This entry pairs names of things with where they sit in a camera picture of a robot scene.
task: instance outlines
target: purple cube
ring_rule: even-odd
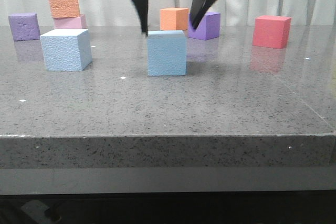
[[[11,14],[8,20],[14,41],[40,39],[36,13]]]
[[[194,39],[208,40],[219,37],[220,13],[207,12],[196,30],[191,26],[189,19],[188,37]]]

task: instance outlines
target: granite table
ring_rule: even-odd
[[[90,27],[80,72],[0,27],[0,195],[336,189],[336,27],[284,49],[253,30],[189,38],[186,76],[149,77],[139,27]]]

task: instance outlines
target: dark floor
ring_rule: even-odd
[[[62,217],[59,224],[336,223],[336,191],[41,196],[32,200],[3,197],[0,224],[56,223],[45,217],[43,207],[56,209]],[[28,205],[35,209],[26,214],[21,209]]]

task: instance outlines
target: speckled gray surface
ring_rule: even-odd
[[[0,141],[0,168],[326,166],[330,136],[27,138]]]
[[[47,72],[0,28],[1,168],[314,166],[334,156],[335,28],[292,27],[287,48],[267,49],[252,47],[253,27],[224,27],[188,39],[184,77],[148,77],[137,27],[89,32],[85,71]]]

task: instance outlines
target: orange cube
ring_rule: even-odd
[[[160,30],[187,30],[188,8],[165,8],[160,10]]]
[[[80,16],[78,0],[49,0],[53,18],[73,18]]]

